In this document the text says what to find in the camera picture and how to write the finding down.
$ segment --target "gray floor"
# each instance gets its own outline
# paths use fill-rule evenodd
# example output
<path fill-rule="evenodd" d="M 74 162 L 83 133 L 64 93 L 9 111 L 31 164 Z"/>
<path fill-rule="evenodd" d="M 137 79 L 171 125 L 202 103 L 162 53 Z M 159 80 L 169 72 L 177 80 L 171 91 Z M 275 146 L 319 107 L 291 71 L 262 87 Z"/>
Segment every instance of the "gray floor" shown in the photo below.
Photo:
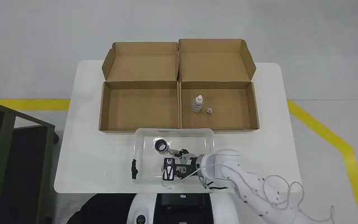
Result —
<path fill-rule="evenodd" d="M 281 65 L 288 99 L 357 155 L 357 21 L 356 0 L 4 0 L 0 98 L 70 98 L 77 63 L 103 59 L 114 41 L 243 38 L 256 62 Z M 67 112 L 26 112 L 63 132 Z M 307 192 L 303 209 L 323 218 L 333 204 L 336 223 L 355 223 L 358 208 L 340 153 L 294 116 L 291 122 Z M 56 223 L 88 197 L 58 195 Z M 242 223 L 260 223 L 243 211 Z"/>

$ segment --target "white table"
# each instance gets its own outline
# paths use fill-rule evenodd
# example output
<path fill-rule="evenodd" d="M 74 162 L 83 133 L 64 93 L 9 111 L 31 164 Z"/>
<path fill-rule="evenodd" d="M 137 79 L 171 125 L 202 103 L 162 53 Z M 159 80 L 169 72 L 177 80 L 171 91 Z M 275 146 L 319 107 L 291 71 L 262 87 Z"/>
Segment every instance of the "white table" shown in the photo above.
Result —
<path fill-rule="evenodd" d="M 78 64 L 54 188 L 58 193 L 202 193 L 200 185 L 137 185 L 131 179 L 134 134 L 98 130 L 104 77 L 102 60 Z M 232 148 L 247 158 L 244 166 L 263 177 L 277 174 L 301 182 L 281 69 L 256 63 L 253 77 L 260 129 L 215 134 L 215 150 Z M 279 182 L 278 190 L 286 186 Z"/>

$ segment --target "bottle cap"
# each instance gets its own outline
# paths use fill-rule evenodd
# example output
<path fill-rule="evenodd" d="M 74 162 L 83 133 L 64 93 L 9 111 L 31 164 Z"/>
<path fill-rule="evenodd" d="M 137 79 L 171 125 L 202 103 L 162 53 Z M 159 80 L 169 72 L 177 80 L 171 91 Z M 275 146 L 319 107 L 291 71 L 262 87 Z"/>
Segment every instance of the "bottle cap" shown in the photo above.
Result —
<path fill-rule="evenodd" d="M 197 102 L 202 102 L 202 96 L 199 95 L 199 96 L 196 98 L 196 101 L 197 101 Z"/>

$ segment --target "white cable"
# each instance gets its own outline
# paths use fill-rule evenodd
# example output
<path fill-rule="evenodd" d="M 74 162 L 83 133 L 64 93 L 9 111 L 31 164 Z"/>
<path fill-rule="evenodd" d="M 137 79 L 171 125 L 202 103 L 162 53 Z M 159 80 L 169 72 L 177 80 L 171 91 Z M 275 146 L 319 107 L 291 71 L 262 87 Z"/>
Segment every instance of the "white cable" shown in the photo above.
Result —
<path fill-rule="evenodd" d="M 315 219 L 315 218 L 309 217 L 309 216 L 308 216 L 307 214 L 305 214 L 305 213 L 302 211 L 302 209 L 300 208 L 301 202 L 303 201 L 303 198 L 304 198 L 304 189 L 303 189 L 302 184 L 299 183 L 299 182 L 297 182 L 297 181 L 292 182 L 291 184 L 289 184 L 282 176 L 278 176 L 278 175 L 269 175 L 269 176 L 267 176 L 267 177 L 263 180 L 262 191 L 263 191 L 263 194 L 265 195 L 265 198 L 263 198 L 263 197 L 261 197 L 260 195 L 258 195 L 257 192 L 255 191 L 255 189 L 254 189 L 253 187 L 251 187 L 251 186 L 245 181 L 245 179 L 243 178 L 243 176 L 242 176 L 238 171 L 236 171 L 235 169 L 233 169 L 233 168 L 231 168 L 231 167 L 229 167 L 229 166 L 227 166 L 227 165 L 222 165 L 222 164 L 211 164 L 211 165 L 203 166 L 203 167 L 201 167 L 201 168 L 195 170 L 194 172 L 192 172 L 189 176 L 187 176 L 187 177 L 181 179 L 179 182 L 172 184 L 172 186 L 173 186 L 173 185 L 176 185 L 176 184 L 179 184 L 180 182 L 182 182 L 182 181 L 184 181 L 185 179 L 187 179 L 187 178 L 193 176 L 194 174 L 196 174 L 196 173 L 199 172 L 200 170 L 205 169 L 205 168 L 207 168 L 207 167 L 211 167 L 211 166 L 222 166 L 222 167 L 226 167 L 226 168 L 228 168 L 229 170 L 233 171 L 234 173 L 238 174 L 238 175 L 240 176 L 240 178 L 242 179 L 242 181 L 251 189 L 251 191 L 252 191 L 253 194 L 257 195 L 257 196 L 258 196 L 259 198 L 261 198 L 263 201 L 269 203 L 274 209 L 278 209 L 278 210 L 285 210 L 285 209 L 287 209 L 287 207 L 288 207 L 288 205 L 289 205 L 289 201 L 290 201 L 291 188 L 292 188 L 292 186 L 293 186 L 294 184 L 298 184 L 298 185 L 300 185 L 300 187 L 301 187 L 301 189 L 302 189 L 302 197 L 301 197 L 301 200 L 299 201 L 299 203 L 297 204 L 297 209 L 298 209 L 298 211 L 299 211 L 301 214 L 305 215 L 308 219 L 310 219 L 310 220 L 312 220 L 312 221 L 315 221 L 315 222 L 326 222 L 326 221 L 328 221 L 328 220 L 332 220 L 332 223 L 335 224 L 335 221 L 334 221 L 334 219 L 333 219 L 333 215 L 334 215 L 334 213 L 335 213 L 335 207 L 334 207 L 334 206 L 331 206 L 331 215 L 330 215 L 328 218 L 324 219 L 324 220 L 317 220 L 317 219 Z M 265 184 L 266 184 L 267 179 L 268 179 L 268 178 L 273 178 L 273 177 L 277 177 L 277 178 L 282 179 L 282 180 L 287 184 L 287 186 L 288 186 L 288 193 L 287 193 L 286 199 L 283 200 L 282 202 L 279 202 L 279 203 L 271 202 L 271 201 L 269 200 L 269 198 L 267 197 L 267 194 L 266 194 L 266 192 L 265 192 Z M 237 187 L 237 189 L 234 189 L 234 190 L 238 192 L 238 196 L 240 197 L 239 188 L 238 188 L 238 186 L 236 186 L 236 187 Z M 277 206 L 274 206 L 274 205 L 279 205 L 279 204 L 284 204 L 284 203 L 286 203 L 286 206 L 285 206 L 284 208 L 277 208 Z"/>

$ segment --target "dark green cart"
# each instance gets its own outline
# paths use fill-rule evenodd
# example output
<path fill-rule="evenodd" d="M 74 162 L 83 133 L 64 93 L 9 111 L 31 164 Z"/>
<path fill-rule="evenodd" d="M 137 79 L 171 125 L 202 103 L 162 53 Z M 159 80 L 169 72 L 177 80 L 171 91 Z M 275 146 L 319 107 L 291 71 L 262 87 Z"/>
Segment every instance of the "dark green cart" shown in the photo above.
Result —
<path fill-rule="evenodd" d="M 16 117 L 38 125 L 14 128 Z M 0 105 L 0 223 L 44 223 L 55 126 Z"/>

